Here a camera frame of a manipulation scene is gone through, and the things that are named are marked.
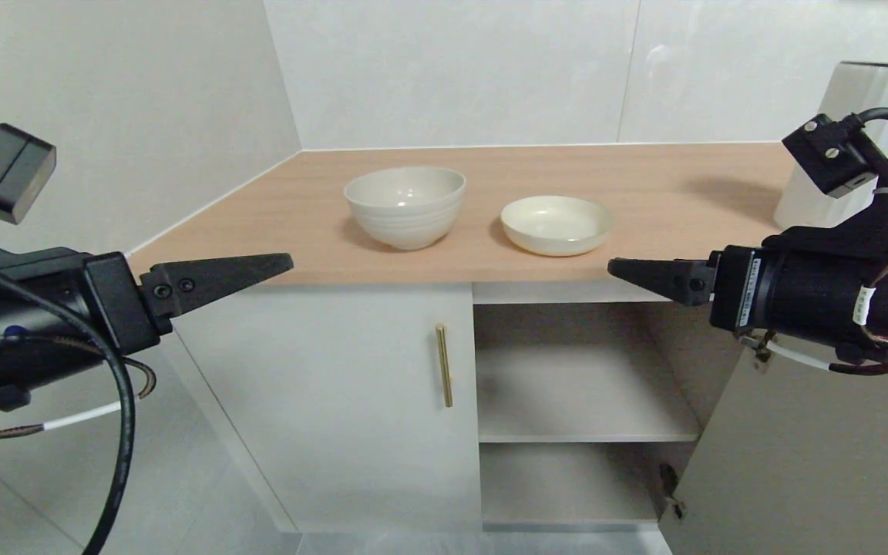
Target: white wall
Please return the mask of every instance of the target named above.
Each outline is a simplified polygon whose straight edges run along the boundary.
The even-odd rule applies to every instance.
[[[16,251],[129,250],[299,150],[261,0],[0,3],[0,122],[59,148],[28,218],[0,224]],[[282,506],[177,375],[186,352],[142,358],[160,381],[106,553],[292,553]],[[32,397],[0,426],[109,403],[113,380],[89,370]],[[0,553],[79,552],[116,440],[109,415],[0,442]]]
[[[873,0],[265,0],[305,149],[780,140]]]
[[[0,2],[0,122],[57,169],[0,245],[127,250],[299,151],[261,0]]]

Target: label sticker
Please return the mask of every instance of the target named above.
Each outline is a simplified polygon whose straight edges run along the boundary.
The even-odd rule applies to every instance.
[[[859,288],[859,298],[856,299],[856,306],[852,310],[852,321],[864,326],[870,320],[870,304],[873,301],[875,288]]]
[[[752,315],[752,301],[755,298],[755,284],[759,282],[759,267],[762,260],[754,259],[753,268],[749,273],[749,281],[746,284],[746,294],[742,296],[742,310],[739,312],[739,327],[749,324],[749,316]]]

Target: white cabinet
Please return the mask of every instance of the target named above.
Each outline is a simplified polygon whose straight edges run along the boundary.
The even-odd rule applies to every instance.
[[[469,284],[260,287],[177,333],[300,531],[477,531],[472,322]]]
[[[612,530],[663,514],[677,555],[888,553],[888,376],[779,356],[757,370],[749,352],[732,375],[742,348],[706,307],[536,299],[262,287],[177,330],[300,531]],[[681,474],[679,520],[662,461]]]

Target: bowl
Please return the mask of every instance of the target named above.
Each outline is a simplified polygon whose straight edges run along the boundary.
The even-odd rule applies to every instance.
[[[612,226],[612,214],[601,204],[558,196],[516,200],[503,208],[501,220],[516,246],[549,257],[594,250]]]
[[[451,231],[465,200],[465,176],[447,168],[391,168],[345,187],[358,225],[399,250],[423,249]]]

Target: screw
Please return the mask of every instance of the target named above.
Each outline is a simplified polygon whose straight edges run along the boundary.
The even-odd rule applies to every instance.
[[[153,295],[156,298],[169,298],[173,294],[173,288],[166,284],[159,284],[153,288]]]

